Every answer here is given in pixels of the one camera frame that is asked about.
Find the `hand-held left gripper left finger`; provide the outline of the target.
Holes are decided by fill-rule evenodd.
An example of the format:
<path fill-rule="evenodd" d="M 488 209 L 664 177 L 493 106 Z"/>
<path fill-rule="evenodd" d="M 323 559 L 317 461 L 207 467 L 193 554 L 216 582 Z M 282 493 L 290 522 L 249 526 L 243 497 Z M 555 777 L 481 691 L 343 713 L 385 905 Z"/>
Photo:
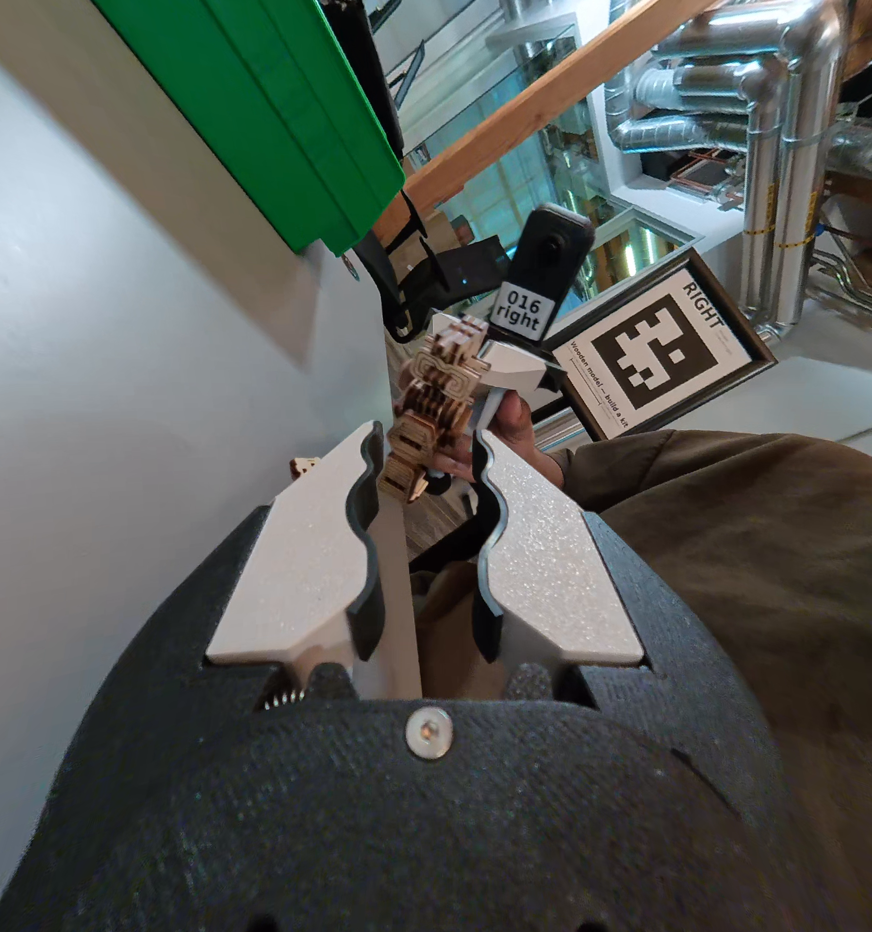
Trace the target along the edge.
<path fill-rule="evenodd" d="M 379 515 L 383 426 L 368 421 L 271 505 L 207 648 L 214 665 L 351 667 L 383 635 Z"/>

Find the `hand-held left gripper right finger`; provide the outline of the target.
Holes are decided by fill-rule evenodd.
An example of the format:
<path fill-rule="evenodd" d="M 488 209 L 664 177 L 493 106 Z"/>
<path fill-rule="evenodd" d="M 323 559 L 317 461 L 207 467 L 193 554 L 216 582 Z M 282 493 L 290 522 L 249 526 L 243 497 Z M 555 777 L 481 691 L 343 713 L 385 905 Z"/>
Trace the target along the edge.
<path fill-rule="evenodd" d="M 585 513 L 489 431 L 474 439 L 478 504 L 473 634 L 504 666 L 638 666 L 643 647 Z"/>

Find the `layered wooden puzzle model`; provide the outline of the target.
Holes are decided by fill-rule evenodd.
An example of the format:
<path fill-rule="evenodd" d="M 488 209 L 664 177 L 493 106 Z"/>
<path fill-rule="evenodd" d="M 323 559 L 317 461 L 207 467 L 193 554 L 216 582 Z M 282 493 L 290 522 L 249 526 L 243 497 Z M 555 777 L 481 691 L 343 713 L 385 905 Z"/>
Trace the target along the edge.
<path fill-rule="evenodd" d="M 475 392 L 490 369 L 479 357 L 488 330 L 487 320 L 450 317 L 411 360 L 410 382 L 387 434 L 390 449 L 378 479 L 380 491 L 403 505 L 424 494 L 434 457 L 469 424 Z"/>

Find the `person's right hand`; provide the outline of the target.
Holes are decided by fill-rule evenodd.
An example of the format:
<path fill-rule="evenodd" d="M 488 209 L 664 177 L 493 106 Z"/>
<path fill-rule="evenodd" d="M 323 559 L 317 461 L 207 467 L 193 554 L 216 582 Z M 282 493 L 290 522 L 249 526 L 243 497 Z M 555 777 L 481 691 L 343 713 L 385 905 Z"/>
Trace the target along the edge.
<path fill-rule="evenodd" d="M 531 465 L 538 462 L 532 412 L 517 391 L 505 392 L 488 430 L 521 459 Z M 472 449 L 473 436 L 462 433 L 437 449 L 430 470 L 473 483 Z"/>

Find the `black office chair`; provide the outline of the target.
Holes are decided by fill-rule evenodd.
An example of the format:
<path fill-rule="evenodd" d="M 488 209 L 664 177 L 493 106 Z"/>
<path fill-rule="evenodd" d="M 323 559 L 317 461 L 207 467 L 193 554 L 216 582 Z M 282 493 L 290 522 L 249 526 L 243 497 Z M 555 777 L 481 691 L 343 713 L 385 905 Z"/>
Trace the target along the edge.
<path fill-rule="evenodd" d="M 384 330 L 401 345 L 424 332 L 434 312 L 495 291 L 510 265 L 497 236 L 460 244 L 442 213 L 422 218 L 407 206 L 410 219 L 388 244 L 371 231 L 353 249 L 378 289 Z"/>

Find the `framed marker sign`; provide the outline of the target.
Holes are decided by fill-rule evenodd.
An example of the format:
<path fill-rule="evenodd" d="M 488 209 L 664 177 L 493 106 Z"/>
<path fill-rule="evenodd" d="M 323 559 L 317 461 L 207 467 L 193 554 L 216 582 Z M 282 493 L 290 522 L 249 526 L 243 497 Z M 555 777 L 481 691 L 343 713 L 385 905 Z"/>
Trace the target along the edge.
<path fill-rule="evenodd" d="M 691 246 L 570 314 L 544 350 L 594 442 L 662 428 L 778 363 Z"/>

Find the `person's trousers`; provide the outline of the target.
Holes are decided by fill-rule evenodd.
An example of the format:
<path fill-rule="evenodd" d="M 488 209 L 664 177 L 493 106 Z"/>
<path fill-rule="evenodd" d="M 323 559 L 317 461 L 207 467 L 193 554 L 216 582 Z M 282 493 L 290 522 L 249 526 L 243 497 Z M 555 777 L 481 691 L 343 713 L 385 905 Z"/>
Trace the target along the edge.
<path fill-rule="evenodd" d="M 793 435 L 666 431 L 549 456 L 745 674 L 846 930 L 872 930 L 872 458 Z"/>

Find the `wooden railing beam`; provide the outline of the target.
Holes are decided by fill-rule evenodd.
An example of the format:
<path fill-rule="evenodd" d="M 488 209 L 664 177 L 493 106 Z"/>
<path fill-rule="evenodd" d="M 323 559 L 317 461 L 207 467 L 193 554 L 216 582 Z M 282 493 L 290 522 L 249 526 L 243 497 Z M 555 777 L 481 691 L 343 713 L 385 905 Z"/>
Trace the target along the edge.
<path fill-rule="evenodd" d="M 422 169 L 403 188 L 425 218 L 465 183 L 544 128 L 595 87 L 666 38 L 680 25 L 717 6 L 709 1 L 645 1 L 506 102 Z"/>

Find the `silver ventilation ducts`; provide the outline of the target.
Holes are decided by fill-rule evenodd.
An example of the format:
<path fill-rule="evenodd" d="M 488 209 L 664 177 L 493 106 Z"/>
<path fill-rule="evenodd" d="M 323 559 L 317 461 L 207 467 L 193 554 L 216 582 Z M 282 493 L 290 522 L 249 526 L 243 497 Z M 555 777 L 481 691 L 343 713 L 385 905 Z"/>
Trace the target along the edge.
<path fill-rule="evenodd" d="M 872 62 L 842 80 L 843 2 L 722 2 L 605 83 L 625 154 L 745 157 L 740 307 L 764 338 L 799 322 L 826 175 L 872 183 Z"/>

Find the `green plastic bin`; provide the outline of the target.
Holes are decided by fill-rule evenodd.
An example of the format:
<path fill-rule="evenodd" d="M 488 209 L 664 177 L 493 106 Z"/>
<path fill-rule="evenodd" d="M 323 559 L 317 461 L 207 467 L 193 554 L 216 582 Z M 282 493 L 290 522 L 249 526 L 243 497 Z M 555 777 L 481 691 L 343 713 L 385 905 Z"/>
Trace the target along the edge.
<path fill-rule="evenodd" d="M 96 1 L 294 251 L 340 256 L 405 175 L 314 1 Z"/>

